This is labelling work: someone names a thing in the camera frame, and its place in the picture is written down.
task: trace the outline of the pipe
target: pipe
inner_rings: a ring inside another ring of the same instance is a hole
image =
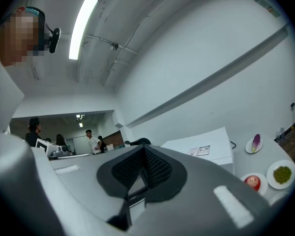
[[[71,37],[71,35],[72,34],[70,34],[70,33],[67,33],[67,32],[62,32],[61,33],[61,37],[62,37],[62,39],[66,39],[66,40],[69,40],[69,38]],[[105,39],[105,38],[101,38],[101,37],[96,37],[96,36],[92,36],[92,35],[84,35],[85,37],[89,37],[89,38],[93,38],[93,39],[97,39],[97,40],[99,40],[99,41],[103,41],[103,42],[105,42],[105,43],[109,43],[109,44],[111,44],[112,43],[112,41],[110,41],[110,40],[107,40],[107,39]],[[122,45],[119,45],[122,49],[125,49],[125,50],[127,50],[127,51],[129,51],[129,52],[131,52],[131,53],[133,53],[133,54],[135,54],[135,55],[138,55],[138,53],[137,52],[135,52],[135,51],[133,51],[133,50],[131,50],[131,49],[129,49],[129,48],[124,48]]]
[[[113,70],[113,67],[114,67],[115,63],[121,63],[121,64],[124,64],[124,65],[129,65],[129,64],[125,63],[125,62],[120,61],[119,59],[115,59],[114,62],[109,67],[108,73],[107,73],[106,78],[105,78],[105,83],[106,83],[111,71]]]
[[[137,25],[137,27],[134,29],[134,31],[132,32],[132,34],[130,35],[130,37],[129,37],[129,39],[128,39],[128,41],[126,42],[126,44],[125,44],[125,46],[127,46],[128,44],[129,44],[129,42],[130,42],[130,40],[131,40],[131,38],[132,38],[132,36],[134,35],[134,33],[135,33],[135,31],[137,30],[137,28],[140,26],[140,24],[142,24],[143,23],[143,21],[158,7],[158,6],[160,6],[161,4],[163,4],[164,2],[165,2],[166,0],[162,0],[162,1],[160,1],[156,6],[154,6],[153,7],[153,9],[152,10],[150,10],[150,12],[140,21],[140,23]],[[121,52],[118,54],[118,57],[117,57],[117,60],[120,58],[120,55],[121,55],[121,53],[122,53],[122,51],[123,50],[126,50],[127,49],[127,47],[122,47],[122,50],[121,50]],[[115,64],[115,62],[110,66],[110,68],[109,68],[109,71],[108,71],[108,74],[107,74],[107,76],[106,76],[106,79],[105,79],[105,81],[104,81],[104,83],[103,83],[103,86],[105,86],[105,84],[106,84],[106,81],[107,81],[107,79],[108,79],[108,76],[109,76],[109,74],[110,74],[110,72],[111,72],[111,70],[113,69],[113,65]]]

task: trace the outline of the ceiling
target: ceiling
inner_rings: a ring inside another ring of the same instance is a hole
[[[90,126],[97,124],[103,117],[105,113],[85,113],[85,117],[81,120],[83,125]],[[31,117],[25,118],[13,118],[10,123],[10,128],[15,129],[24,129],[29,125]],[[79,127],[76,121],[75,114],[67,115],[55,115],[55,116],[39,116],[40,123],[44,128],[52,128],[56,126],[68,126],[68,127]]]
[[[59,78],[63,82],[102,85],[115,88],[122,83],[123,74],[130,68],[135,53],[153,33],[178,10],[193,0],[98,0],[88,21],[85,35],[98,36],[117,42],[112,51],[110,44],[87,37],[80,48],[78,60],[70,60],[69,45],[76,17],[84,0],[27,0],[46,15],[51,28],[61,28],[61,37],[54,54],[45,52],[29,62],[30,69],[10,71],[12,77],[40,81]]]

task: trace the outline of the purple eggplant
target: purple eggplant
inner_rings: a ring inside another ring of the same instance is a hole
[[[252,142],[252,147],[251,147],[251,151],[253,153],[255,153],[256,149],[258,148],[258,146],[260,145],[260,135],[257,134]]]

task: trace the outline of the white wall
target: white wall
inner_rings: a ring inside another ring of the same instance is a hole
[[[115,127],[113,121],[113,112],[108,112],[104,115],[104,118],[97,124],[98,135],[103,138],[119,131],[119,128]]]
[[[70,146],[71,151],[74,151],[75,146],[74,146],[74,142],[73,142],[73,139],[72,138],[66,139],[65,140],[65,143],[67,144],[67,146]]]
[[[128,124],[232,63],[276,33],[286,22],[253,0],[205,0],[164,24],[133,62],[118,90]],[[230,136],[257,128],[271,137],[293,123],[295,36],[211,90],[131,128],[134,139],[162,145],[225,126]]]
[[[73,138],[75,152],[77,155],[91,153],[89,139],[87,136]]]
[[[285,23],[254,0],[198,0],[182,9],[133,61],[118,92],[125,123],[225,67]]]
[[[25,98],[13,117],[109,111],[115,108],[111,89],[80,84],[64,84],[59,87],[59,83],[61,82],[16,81]]]

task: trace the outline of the white plate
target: white plate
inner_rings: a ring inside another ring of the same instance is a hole
[[[264,144],[262,138],[260,138],[259,146],[257,147],[256,151],[253,153],[253,152],[251,151],[251,147],[252,147],[252,142],[253,142],[253,141],[254,141],[254,138],[251,139],[251,140],[250,140],[249,142],[247,142],[247,144],[246,144],[246,151],[247,151],[249,154],[255,154],[255,153],[257,153],[257,152],[261,149],[262,145]]]
[[[257,176],[258,178],[260,178],[260,182],[261,182],[261,185],[260,185],[260,189],[258,190],[258,193],[263,196],[265,193],[266,193],[266,190],[267,190],[267,180],[266,180],[266,177],[260,173],[249,173],[249,174],[246,174],[244,175],[243,177],[240,178],[241,181],[245,181],[245,179],[249,176]]]
[[[292,171],[292,175],[291,178],[283,184],[279,184],[277,181],[275,181],[274,177],[273,177],[273,172],[279,168],[280,166],[287,166],[291,169]],[[292,161],[289,160],[281,160],[281,161],[277,161],[274,164],[272,164],[268,171],[266,172],[266,179],[268,181],[268,183],[274,188],[274,189],[278,189],[278,190],[282,190],[285,189],[287,187],[289,187],[294,179],[295,179],[295,164]]]
[[[272,206],[275,202],[277,202],[278,200],[280,200],[281,198],[287,196],[288,193],[287,192],[281,192],[276,194],[273,198],[271,198],[271,200],[269,201],[270,206]]]

